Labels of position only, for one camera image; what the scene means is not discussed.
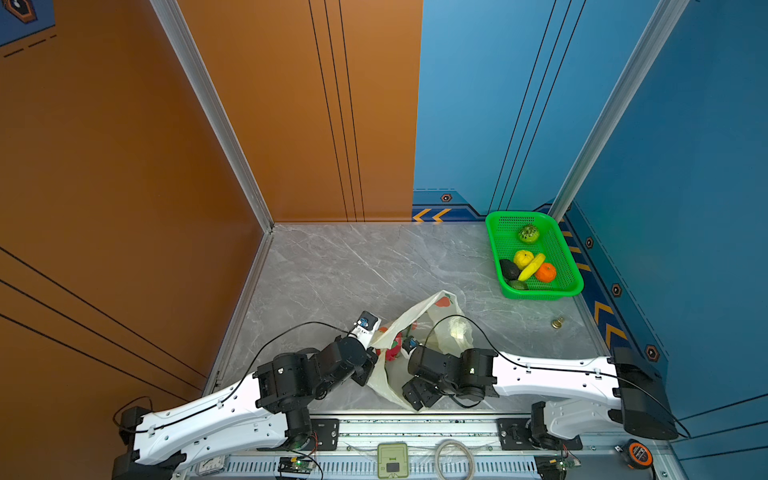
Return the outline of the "orange fruit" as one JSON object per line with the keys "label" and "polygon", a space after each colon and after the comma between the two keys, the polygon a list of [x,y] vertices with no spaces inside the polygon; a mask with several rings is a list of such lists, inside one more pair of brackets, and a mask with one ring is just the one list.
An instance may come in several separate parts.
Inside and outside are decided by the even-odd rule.
{"label": "orange fruit", "polygon": [[543,283],[551,283],[557,277],[557,269],[551,263],[543,263],[535,272],[535,278]]}

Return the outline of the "dark brown avocado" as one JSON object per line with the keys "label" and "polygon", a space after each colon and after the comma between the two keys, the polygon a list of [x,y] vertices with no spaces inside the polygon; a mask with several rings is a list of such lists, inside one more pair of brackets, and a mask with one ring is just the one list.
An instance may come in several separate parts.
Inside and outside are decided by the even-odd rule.
{"label": "dark brown avocado", "polygon": [[501,259],[499,266],[502,276],[506,281],[515,281],[519,278],[521,270],[512,260]]}

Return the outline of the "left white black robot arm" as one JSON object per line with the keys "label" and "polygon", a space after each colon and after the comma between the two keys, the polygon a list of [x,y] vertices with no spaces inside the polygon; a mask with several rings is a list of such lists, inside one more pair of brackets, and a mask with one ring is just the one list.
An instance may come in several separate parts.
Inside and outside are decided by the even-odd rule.
{"label": "left white black robot arm", "polygon": [[309,406],[353,379],[365,385],[378,357],[368,342],[338,337],[322,350],[276,356],[222,391],[160,412],[126,410],[126,453],[115,479],[171,479],[190,466],[248,449],[296,450],[314,437]]}

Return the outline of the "yellow lemon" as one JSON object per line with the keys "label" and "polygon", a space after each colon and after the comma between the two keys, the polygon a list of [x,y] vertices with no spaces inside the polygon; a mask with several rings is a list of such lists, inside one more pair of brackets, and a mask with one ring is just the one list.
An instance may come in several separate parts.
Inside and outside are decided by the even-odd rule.
{"label": "yellow lemon", "polygon": [[518,269],[525,269],[535,258],[535,255],[528,250],[519,250],[513,257],[513,262]]}

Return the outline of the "small dark green fruit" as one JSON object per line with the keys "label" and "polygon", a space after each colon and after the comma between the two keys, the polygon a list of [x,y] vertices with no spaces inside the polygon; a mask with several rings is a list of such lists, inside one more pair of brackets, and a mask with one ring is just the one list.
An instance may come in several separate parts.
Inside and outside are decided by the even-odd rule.
{"label": "small dark green fruit", "polygon": [[512,289],[519,290],[519,291],[527,291],[529,289],[529,287],[528,287],[526,282],[519,281],[519,280],[508,281],[508,285]]}

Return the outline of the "green plastic mesh basket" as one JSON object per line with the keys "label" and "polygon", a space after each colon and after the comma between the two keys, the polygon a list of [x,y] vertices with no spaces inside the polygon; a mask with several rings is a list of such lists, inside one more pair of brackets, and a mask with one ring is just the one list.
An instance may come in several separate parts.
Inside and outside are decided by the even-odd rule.
{"label": "green plastic mesh basket", "polygon": [[497,211],[486,217],[485,225],[504,297],[550,301],[582,292],[584,281],[552,217]]}

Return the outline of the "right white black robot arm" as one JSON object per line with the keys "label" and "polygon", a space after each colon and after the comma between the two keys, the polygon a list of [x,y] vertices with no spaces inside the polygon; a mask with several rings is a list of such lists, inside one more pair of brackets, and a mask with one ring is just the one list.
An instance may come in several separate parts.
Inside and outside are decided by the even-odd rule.
{"label": "right white black robot arm", "polygon": [[671,413],[660,374],[639,366],[628,349],[581,360],[519,357],[471,348],[459,355],[417,346],[402,393],[419,411],[449,397],[472,408],[488,397],[538,395],[527,430],[532,443],[558,449],[582,434],[623,429],[652,440],[684,431]]}

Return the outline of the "yellow banana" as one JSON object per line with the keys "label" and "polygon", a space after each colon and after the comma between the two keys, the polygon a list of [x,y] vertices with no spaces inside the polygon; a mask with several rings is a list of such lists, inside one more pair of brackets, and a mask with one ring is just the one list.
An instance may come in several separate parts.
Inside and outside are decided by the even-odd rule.
{"label": "yellow banana", "polygon": [[535,272],[537,269],[545,263],[546,256],[543,253],[538,253],[535,255],[534,260],[523,270],[521,270],[519,280],[520,281],[527,281],[532,276],[535,275]]}

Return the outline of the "yellow translucent plastic bag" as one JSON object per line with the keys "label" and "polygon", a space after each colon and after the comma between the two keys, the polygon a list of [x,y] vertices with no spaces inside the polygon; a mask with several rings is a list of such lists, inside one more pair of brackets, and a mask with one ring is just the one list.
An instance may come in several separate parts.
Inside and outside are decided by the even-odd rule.
{"label": "yellow translucent plastic bag", "polygon": [[406,400],[403,387],[413,378],[408,362],[420,346],[455,357],[473,346],[472,326],[453,293],[442,290],[417,303],[373,336],[378,360],[367,386],[411,412],[415,408]]}

